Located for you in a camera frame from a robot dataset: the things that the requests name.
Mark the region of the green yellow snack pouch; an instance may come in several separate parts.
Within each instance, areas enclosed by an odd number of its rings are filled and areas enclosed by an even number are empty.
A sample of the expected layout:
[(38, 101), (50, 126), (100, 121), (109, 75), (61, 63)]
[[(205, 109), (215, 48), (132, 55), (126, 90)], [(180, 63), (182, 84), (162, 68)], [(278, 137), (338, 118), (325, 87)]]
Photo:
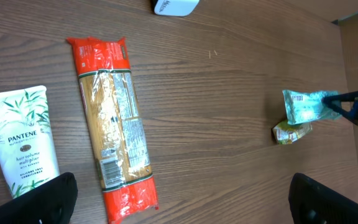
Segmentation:
[(273, 129), (273, 135), (278, 144), (292, 144), (306, 134), (312, 132), (311, 123), (288, 124), (288, 120), (281, 121)]

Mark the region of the teal snack packet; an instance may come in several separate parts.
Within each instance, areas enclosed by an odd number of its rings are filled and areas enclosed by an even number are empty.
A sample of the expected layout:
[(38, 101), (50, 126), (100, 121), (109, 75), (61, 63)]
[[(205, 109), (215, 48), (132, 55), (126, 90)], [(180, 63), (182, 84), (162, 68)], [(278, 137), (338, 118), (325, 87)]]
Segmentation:
[(339, 119), (341, 115), (323, 103), (326, 96), (338, 95), (338, 91), (302, 93), (283, 90), (288, 124), (296, 125), (324, 119)]

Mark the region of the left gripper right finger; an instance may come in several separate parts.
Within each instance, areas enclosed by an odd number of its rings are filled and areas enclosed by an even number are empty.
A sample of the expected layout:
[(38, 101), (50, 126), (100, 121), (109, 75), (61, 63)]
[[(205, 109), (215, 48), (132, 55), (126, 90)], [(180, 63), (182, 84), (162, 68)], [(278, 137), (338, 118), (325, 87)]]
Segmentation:
[(358, 203), (302, 173), (293, 176), (288, 201), (295, 224), (358, 224)]

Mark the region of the spaghetti pack orange ends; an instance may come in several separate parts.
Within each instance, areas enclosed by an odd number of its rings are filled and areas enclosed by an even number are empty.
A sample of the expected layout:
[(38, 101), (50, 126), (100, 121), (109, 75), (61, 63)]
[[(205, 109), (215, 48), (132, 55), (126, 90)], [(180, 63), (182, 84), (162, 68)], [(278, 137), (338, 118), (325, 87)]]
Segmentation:
[(68, 38), (109, 223), (148, 208), (158, 194), (126, 40)]

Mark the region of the white Pantene tube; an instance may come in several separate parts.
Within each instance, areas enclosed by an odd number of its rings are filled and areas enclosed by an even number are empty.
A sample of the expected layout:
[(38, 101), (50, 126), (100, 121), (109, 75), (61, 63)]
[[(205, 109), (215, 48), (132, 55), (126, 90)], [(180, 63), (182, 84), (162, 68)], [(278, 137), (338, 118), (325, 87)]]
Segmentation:
[(13, 198), (60, 175), (46, 91), (0, 92), (0, 166)]

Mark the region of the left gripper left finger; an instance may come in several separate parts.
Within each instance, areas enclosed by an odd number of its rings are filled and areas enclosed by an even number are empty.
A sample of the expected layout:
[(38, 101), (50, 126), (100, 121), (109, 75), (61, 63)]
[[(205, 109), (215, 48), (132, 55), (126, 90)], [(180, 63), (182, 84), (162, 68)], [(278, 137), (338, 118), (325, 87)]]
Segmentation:
[(78, 197), (74, 174), (66, 172), (0, 206), (0, 224), (68, 224)]

